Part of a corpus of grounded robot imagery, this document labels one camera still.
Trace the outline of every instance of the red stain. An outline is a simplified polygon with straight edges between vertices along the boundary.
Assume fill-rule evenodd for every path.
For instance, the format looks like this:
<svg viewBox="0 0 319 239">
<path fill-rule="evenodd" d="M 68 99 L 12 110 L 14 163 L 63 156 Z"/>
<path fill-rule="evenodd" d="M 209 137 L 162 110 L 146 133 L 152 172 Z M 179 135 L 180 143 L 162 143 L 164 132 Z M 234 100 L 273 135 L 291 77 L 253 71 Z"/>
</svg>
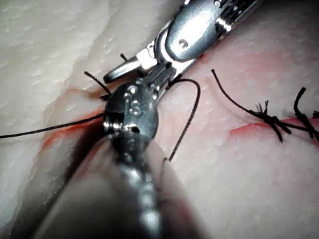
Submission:
<svg viewBox="0 0 319 239">
<path fill-rule="evenodd" d="M 90 113 L 84 115 L 83 117 L 81 117 L 77 120 L 74 120 L 74 121 L 84 120 L 84 119 L 87 119 L 87 118 L 92 117 L 94 115 L 97 115 L 101 112 L 102 112 L 102 110 L 98 109 L 98 110 L 92 111 L 92 112 L 90 112 Z M 72 135 L 75 131 L 80 130 L 80 129 L 84 130 L 88 125 L 95 123 L 97 120 L 100 120 L 100 119 L 96 119 L 96 120 L 93 120 L 91 122 L 82 123 L 79 125 L 74 125 L 74 126 L 59 129 L 58 131 L 53 133 L 52 136 L 43 144 L 40 151 L 42 151 L 43 149 L 46 149 L 50 145 L 52 145 L 52 143 L 54 142 L 55 139 L 60 138 L 60 137 L 66 137 L 68 135 Z"/>
<path fill-rule="evenodd" d="M 315 126 L 319 127 L 319 119 L 309 119 L 309 121 L 314 127 Z M 281 120 L 281 122 L 304 127 L 303 124 L 297 119 L 285 119 L 285 120 Z M 270 128 L 270 126 L 267 125 L 266 123 L 251 123 L 251 124 L 231 130 L 229 132 L 229 136 L 232 137 L 232 136 L 238 136 L 238 135 L 239 136 L 253 135 L 256 132 L 256 130 L 258 130 L 258 127 Z"/>
</svg>

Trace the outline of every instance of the skin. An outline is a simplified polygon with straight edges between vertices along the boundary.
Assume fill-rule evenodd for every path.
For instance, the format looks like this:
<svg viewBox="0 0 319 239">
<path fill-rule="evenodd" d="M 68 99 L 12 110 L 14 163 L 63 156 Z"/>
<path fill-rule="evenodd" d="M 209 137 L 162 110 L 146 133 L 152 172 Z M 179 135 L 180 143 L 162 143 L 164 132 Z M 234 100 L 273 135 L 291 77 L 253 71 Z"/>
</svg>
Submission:
<svg viewBox="0 0 319 239">
<path fill-rule="evenodd" d="M 103 111 L 99 79 L 133 56 L 182 1 L 0 3 L 0 133 L 67 123 Z M 215 238 L 318 238 L 319 144 L 304 132 L 275 133 L 231 104 L 269 100 L 269 114 L 295 120 L 319 110 L 319 4 L 265 2 L 186 75 L 202 87 L 173 167 Z M 169 155 L 189 117 L 195 87 L 174 87 L 159 105 L 157 144 Z M 319 121 L 312 120 L 318 128 Z M 0 141 L 0 235 L 25 235 L 97 142 L 101 121 Z"/>
</svg>

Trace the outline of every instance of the blood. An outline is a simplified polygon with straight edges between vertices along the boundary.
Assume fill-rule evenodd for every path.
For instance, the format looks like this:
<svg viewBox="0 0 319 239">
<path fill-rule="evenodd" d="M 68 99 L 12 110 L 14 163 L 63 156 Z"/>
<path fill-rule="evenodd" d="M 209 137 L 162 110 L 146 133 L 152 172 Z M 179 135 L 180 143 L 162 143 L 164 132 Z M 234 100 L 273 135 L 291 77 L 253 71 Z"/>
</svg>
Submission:
<svg viewBox="0 0 319 239">
<path fill-rule="evenodd" d="M 309 121 L 314 127 L 319 128 L 319 119 L 309 119 Z M 303 124 L 300 123 L 300 121 L 297 119 L 285 119 L 285 120 L 281 120 L 281 122 L 303 127 Z M 260 127 L 268 128 L 269 130 L 272 130 L 269 125 L 267 125 L 266 123 L 263 123 L 263 122 L 250 123 L 248 125 L 231 130 L 229 132 L 229 136 L 230 137 L 233 137 L 233 136 L 254 136 L 254 135 L 256 135 L 256 131 L 259 130 Z"/>
<path fill-rule="evenodd" d="M 98 113 L 101 113 L 101 112 L 102 112 L 102 109 L 97 109 L 95 111 L 92 111 L 92 112 L 84 115 L 83 117 L 77 119 L 76 121 L 84 120 L 86 118 L 92 117 L 92 116 L 94 116 L 94 115 L 96 115 Z M 44 149 L 47 149 L 48 147 L 50 147 L 57 138 L 66 137 L 66 136 L 69 136 L 69 135 L 74 135 L 74 133 L 76 131 L 78 131 L 78 130 L 84 131 L 85 128 L 87 128 L 89 125 L 95 124 L 97 122 L 101 122 L 101 124 L 102 124 L 102 119 L 96 119 L 96 120 L 93 120 L 93 121 L 88 122 L 88 123 L 83 123 L 83 124 L 74 125 L 74 126 L 70 126 L 70 127 L 67 127 L 67 128 L 59 129 L 58 131 L 53 133 L 50 136 L 49 139 L 47 139 L 45 141 L 45 143 L 43 144 L 43 146 L 41 148 L 41 151 L 44 150 Z"/>
</svg>

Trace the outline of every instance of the black suture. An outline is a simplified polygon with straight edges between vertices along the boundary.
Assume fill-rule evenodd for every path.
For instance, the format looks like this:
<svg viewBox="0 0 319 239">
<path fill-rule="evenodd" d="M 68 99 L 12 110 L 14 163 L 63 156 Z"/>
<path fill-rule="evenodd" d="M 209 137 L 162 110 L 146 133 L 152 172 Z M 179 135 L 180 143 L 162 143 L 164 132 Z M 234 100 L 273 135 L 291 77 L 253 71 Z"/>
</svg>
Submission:
<svg viewBox="0 0 319 239">
<path fill-rule="evenodd" d="M 262 106 L 261 104 L 259 103 L 258 105 L 256 105 L 257 107 L 257 111 L 253 111 L 253 110 L 248 110 L 246 109 L 245 107 L 243 107 L 242 105 L 238 104 L 237 102 L 235 102 L 227 93 L 226 91 L 224 90 L 224 88 L 222 87 L 217 75 L 216 75 L 216 72 L 214 69 L 211 70 L 213 75 L 214 75 L 214 78 L 218 84 L 218 87 L 219 89 L 221 90 L 221 92 L 225 95 L 225 97 L 230 101 L 232 102 L 234 105 L 236 105 L 237 107 L 239 107 L 240 109 L 246 111 L 247 113 L 255 116 L 255 117 L 258 117 L 260 119 L 262 119 L 266 124 L 268 124 L 276 133 L 279 141 L 282 143 L 283 140 L 282 140 L 282 136 L 279 132 L 279 130 L 277 129 L 276 126 L 278 126 L 279 128 L 281 128 L 284 132 L 288 133 L 288 134 L 291 134 L 291 131 L 288 129 L 288 128 L 294 128 L 294 129 L 297 129 L 297 130 L 301 130 L 301 131 L 305 131 L 305 132 L 309 132 L 309 130 L 306 128 L 306 127 L 300 127 L 300 126 L 297 126 L 297 125 L 293 125 L 293 124 L 289 124 L 289 123 L 284 123 L 284 122 L 281 122 L 277 116 L 270 116 L 267 114 L 268 112 L 268 100 L 265 101 L 265 110 L 263 111 L 262 109 Z"/>
<path fill-rule="evenodd" d="M 285 126 L 283 125 L 279 119 L 276 117 L 276 116 L 270 116 L 267 114 L 268 112 L 268 100 L 265 101 L 265 110 L 263 111 L 262 109 L 262 106 L 260 103 L 258 103 L 258 105 L 256 105 L 257 107 L 257 111 L 253 111 L 253 110 L 248 110 L 247 108 L 243 107 L 242 105 L 238 104 L 237 102 L 235 102 L 227 93 L 226 91 L 224 90 L 224 88 L 222 87 L 218 77 L 217 77 L 217 74 L 215 72 L 215 70 L 213 69 L 212 70 L 212 73 L 216 79 L 216 82 L 218 84 L 218 87 L 219 89 L 221 90 L 221 92 L 226 96 L 226 98 L 228 100 L 230 100 L 234 105 L 236 105 L 237 107 L 241 108 L 242 110 L 246 111 L 247 113 L 257 117 L 257 118 L 260 118 L 261 120 L 263 120 L 266 124 L 268 124 L 276 133 L 279 141 L 282 143 L 283 142 L 283 138 L 279 132 L 279 130 L 277 129 L 276 125 L 278 127 L 280 127 L 282 130 L 284 130 L 285 132 L 287 132 L 288 134 L 291 133 L 291 131 Z"/>
<path fill-rule="evenodd" d="M 95 82 L 97 82 L 107 93 L 108 95 L 102 96 L 100 98 L 102 98 L 103 100 L 107 101 L 108 98 L 110 97 L 110 95 L 112 94 L 110 92 L 110 90 L 104 86 L 96 77 L 94 77 L 92 74 L 90 74 L 89 72 L 85 71 L 84 74 L 88 77 L 90 77 L 91 79 L 93 79 Z M 69 126 L 74 126 L 74 125 L 79 125 L 79 124 L 83 124 L 83 123 L 87 123 L 93 120 L 96 120 L 100 117 L 103 116 L 103 113 L 97 114 L 95 116 L 89 117 L 87 119 L 83 119 L 80 121 L 76 121 L 76 122 L 71 122 L 71 123 L 65 123 L 65 124 L 61 124 L 61 125 L 57 125 L 57 126 L 53 126 L 53 127 L 48 127 L 48 128 L 43 128 L 43 129 L 38 129 L 38 130 L 34 130 L 34 131 L 28 131 L 28 132 L 24 132 L 24 133 L 16 133 L 16 134 L 8 134 L 8 135 L 0 135 L 0 139 L 2 138 L 14 138 L 14 137 L 20 137 L 20 136 L 24 136 L 24 135 L 30 135 L 30 134 L 36 134 L 36 133 L 42 133 L 42 132 L 46 132 L 46 131 L 51 131 L 51 130 L 55 130 L 55 129 L 59 129 L 59 128 L 65 128 L 65 127 L 69 127 Z"/>
<path fill-rule="evenodd" d="M 53 126 L 53 127 L 49 127 L 49 128 L 43 128 L 43 129 L 38 129 L 38 130 L 34 130 L 34 131 L 29 131 L 29 132 L 24 132 L 24 133 L 17 133 L 17 134 L 9 134 L 9 135 L 1 135 L 1 138 L 13 138 L 13 137 L 20 137 L 20 136 L 24 136 L 24 135 L 29 135 L 29 134 L 35 134 L 35 133 L 42 133 L 42 132 L 46 132 L 46 131 L 50 131 L 50 130 L 54 130 L 54 129 L 58 129 L 58 128 L 65 128 L 65 127 L 69 127 L 69 126 L 74 126 L 74 125 L 78 125 L 78 124 L 83 124 L 83 123 L 87 123 L 93 120 L 96 120 L 100 117 L 103 116 L 103 113 L 97 114 L 95 116 L 89 117 L 87 119 L 83 119 L 83 120 L 79 120 L 76 122 L 72 122 L 72 123 L 65 123 L 65 124 L 61 124 L 61 125 L 57 125 L 57 126 Z"/>
<path fill-rule="evenodd" d="M 297 119 L 301 123 L 303 123 L 303 125 L 306 127 L 310 138 L 312 139 L 315 136 L 316 140 L 319 142 L 319 132 L 317 132 L 314 129 L 314 127 L 311 125 L 311 123 L 308 120 L 308 117 L 305 114 L 301 113 L 301 111 L 298 109 L 299 100 L 305 91 L 306 91 L 305 87 L 302 87 L 297 94 L 297 97 L 296 97 L 295 102 L 294 102 L 295 115 L 296 115 Z"/>
<path fill-rule="evenodd" d="M 95 76 L 93 76 L 91 73 L 85 71 L 84 72 L 84 75 L 90 77 L 92 80 L 94 80 L 96 83 L 98 83 L 105 91 L 106 93 L 108 93 L 109 95 L 111 95 L 111 91 L 105 86 L 102 84 L 102 82 L 100 82 Z"/>
<path fill-rule="evenodd" d="M 102 100 L 104 100 L 104 101 L 108 101 L 109 98 L 110 98 L 110 95 L 109 95 L 109 94 L 100 96 L 100 99 L 102 99 Z"/>
<path fill-rule="evenodd" d="M 319 112 L 318 111 L 314 111 L 313 112 L 313 118 L 319 118 Z"/>
<path fill-rule="evenodd" d="M 175 85 L 176 83 L 180 83 L 180 82 L 190 82 L 190 83 L 195 84 L 196 87 L 197 87 L 197 96 L 196 96 L 196 100 L 195 100 L 193 109 L 192 109 L 192 111 L 190 113 L 190 116 L 188 118 L 188 121 L 186 123 L 186 126 L 185 126 L 182 134 L 180 135 L 180 137 L 179 137 L 179 139 L 177 141 L 177 144 L 175 145 L 175 147 L 174 147 L 174 149 L 173 149 L 173 151 L 172 151 L 172 153 L 171 153 L 171 155 L 169 157 L 169 161 L 170 162 L 173 160 L 173 158 L 174 158 L 174 156 L 175 156 L 175 154 L 176 154 L 176 152 L 178 150 L 178 147 L 180 146 L 180 144 L 181 144 L 181 142 L 182 142 L 182 140 L 183 140 L 183 138 L 184 138 L 184 136 L 185 136 L 185 134 L 186 134 L 186 132 L 187 132 L 187 130 L 188 130 L 193 118 L 194 118 L 194 116 L 195 116 L 195 113 L 197 111 L 197 107 L 198 107 L 198 104 L 199 104 L 199 100 L 200 100 L 200 95 L 201 95 L 201 89 L 200 89 L 199 83 L 197 81 L 195 81 L 195 80 L 192 80 L 192 79 L 177 79 L 177 80 L 174 80 L 172 83 L 169 84 L 169 86 L 167 88 L 170 89 L 173 85 Z"/>
<path fill-rule="evenodd" d="M 125 57 L 125 55 L 123 53 L 120 54 L 120 57 L 124 60 L 124 61 L 128 61 L 128 59 Z"/>
</svg>

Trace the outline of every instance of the tied suture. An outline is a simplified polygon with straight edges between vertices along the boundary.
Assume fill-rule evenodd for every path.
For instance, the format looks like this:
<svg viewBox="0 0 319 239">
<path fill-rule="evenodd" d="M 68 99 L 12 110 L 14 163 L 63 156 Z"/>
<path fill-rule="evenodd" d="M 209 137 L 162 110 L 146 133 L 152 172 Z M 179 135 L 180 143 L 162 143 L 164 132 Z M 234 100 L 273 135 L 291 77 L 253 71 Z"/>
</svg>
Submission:
<svg viewBox="0 0 319 239">
<path fill-rule="evenodd" d="M 300 127 L 297 125 L 293 125 L 293 124 L 289 124 L 289 123 L 285 123 L 285 122 L 281 122 L 277 116 L 270 116 L 268 114 L 268 100 L 265 101 L 265 108 L 263 110 L 263 107 L 260 103 L 258 103 L 256 105 L 257 111 L 253 111 L 253 110 L 249 110 L 245 107 L 243 107 L 242 105 L 238 104 L 236 101 L 234 101 L 224 90 L 224 88 L 222 87 L 219 78 L 217 77 L 217 74 L 215 72 L 215 70 L 212 70 L 212 73 L 214 75 L 214 78 L 218 84 L 219 89 L 221 90 L 221 92 L 225 95 L 225 97 L 227 99 L 229 99 L 230 102 L 232 102 L 234 105 L 236 105 L 237 107 L 241 108 L 242 110 L 246 111 L 247 113 L 263 120 L 267 125 L 269 125 L 274 132 L 276 133 L 279 141 L 282 143 L 283 142 L 283 138 L 282 135 L 279 131 L 278 128 L 282 129 L 284 132 L 286 132 L 287 134 L 291 134 L 292 132 L 290 131 L 289 128 L 293 128 L 293 129 L 297 129 L 300 131 L 304 131 L 307 132 L 309 134 L 309 137 L 311 139 L 313 139 L 315 137 L 315 139 L 317 140 L 317 142 L 319 142 L 319 132 L 315 130 L 315 128 L 312 126 L 312 124 L 309 121 L 309 118 L 303 114 L 299 109 L 298 109 L 298 102 L 301 98 L 301 96 L 304 94 L 305 92 L 305 87 L 302 87 L 300 89 L 300 91 L 297 94 L 297 97 L 295 99 L 294 102 L 294 111 L 295 111 L 295 115 L 296 118 L 304 125 L 304 127 Z M 313 113 L 313 118 L 318 118 L 319 117 L 319 113 L 318 111 L 314 111 Z"/>
<path fill-rule="evenodd" d="M 319 142 L 319 132 L 312 126 L 311 122 L 309 121 L 309 118 L 303 114 L 299 108 L 298 108 L 298 103 L 299 100 L 301 98 L 301 96 L 304 94 L 304 92 L 306 91 L 305 87 L 302 87 L 300 89 L 300 91 L 298 92 L 295 102 L 294 102 L 294 112 L 296 115 L 296 118 L 303 124 L 302 126 L 297 126 L 297 125 L 293 125 L 293 124 L 289 124 L 289 123 L 285 123 L 282 122 L 278 119 L 277 116 L 271 116 L 268 114 L 268 103 L 269 101 L 266 100 L 265 101 L 265 106 L 263 108 L 261 103 L 258 103 L 256 105 L 257 110 L 249 110 L 247 108 L 245 108 L 244 106 L 238 104 L 235 100 L 233 100 L 224 90 L 224 88 L 222 87 L 219 78 L 217 77 L 217 74 L 215 72 L 215 70 L 212 70 L 213 76 L 218 84 L 219 89 L 221 90 L 221 92 L 224 94 L 224 96 L 230 101 L 232 102 L 234 105 L 236 105 L 237 107 L 239 107 L 240 109 L 244 110 L 245 112 L 263 120 L 264 123 L 266 123 L 267 125 L 269 125 L 273 131 L 276 133 L 279 141 L 282 143 L 283 142 L 283 138 L 282 138 L 282 133 L 279 131 L 279 129 L 281 129 L 282 131 L 284 131 L 287 134 L 291 134 L 291 130 L 290 129 L 296 129 L 296 130 L 300 130 L 300 131 L 304 131 L 307 132 L 309 137 L 311 139 L 315 139 L 317 142 Z M 84 74 L 88 77 L 90 77 L 91 79 L 93 79 L 96 83 L 98 83 L 106 92 L 105 95 L 101 96 L 100 98 L 104 101 L 107 101 L 110 96 L 111 96 L 111 91 L 105 86 L 103 85 L 96 77 L 94 77 L 92 74 L 90 74 L 89 72 L 85 71 Z M 200 84 L 192 79 L 177 79 L 174 80 L 173 82 L 171 82 L 168 87 L 167 90 L 171 89 L 173 85 L 177 84 L 177 83 L 181 83 L 181 82 L 188 82 L 188 83 L 192 83 L 194 85 L 196 85 L 197 88 L 197 94 L 196 94 L 196 99 L 191 111 L 191 114 L 188 118 L 188 121 L 186 123 L 185 128 L 182 131 L 181 136 L 179 137 L 168 161 L 172 161 L 183 138 L 186 135 L 186 132 L 188 130 L 188 128 L 191 125 L 191 122 L 195 116 L 195 113 L 197 111 L 197 107 L 199 104 L 199 100 L 200 100 L 200 96 L 201 96 L 201 88 L 200 88 Z M 1 138 L 11 138 L 11 137 L 19 137 L 19 136 L 24 136 L 24 135 L 29 135 L 29 134 L 35 134 L 35 133 L 40 133 L 40 132 L 46 132 L 46 131 L 50 131 L 50 130 L 54 130 L 54 129 L 59 129 L 59 128 L 64 128 L 64 127 L 69 127 L 69 126 L 74 126 L 74 125 L 78 125 L 78 124 L 83 124 L 83 123 L 87 123 L 93 120 L 96 120 L 100 117 L 103 116 L 103 113 L 97 114 L 93 117 L 87 118 L 87 119 L 83 119 L 80 121 L 75 121 L 75 122 L 71 122 L 71 123 L 66 123 L 66 124 L 61 124 L 61 125 L 57 125 L 57 126 L 53 126 L 53 127 L 48 127 L 48 128 L 43 128 L 43 129 L 39 129 L 39 130 L 34 130 L 34 131 L 29 131 L 29 132 L 24 132 L 24 133 L 18 133 L 18 134 L 10 134 L 10 135 L 2 135 L 0 136 Z M 319 118 L 319 112 L 318 111 L 314 111 L 313 112 L 313 118 Z"/>
</svg>

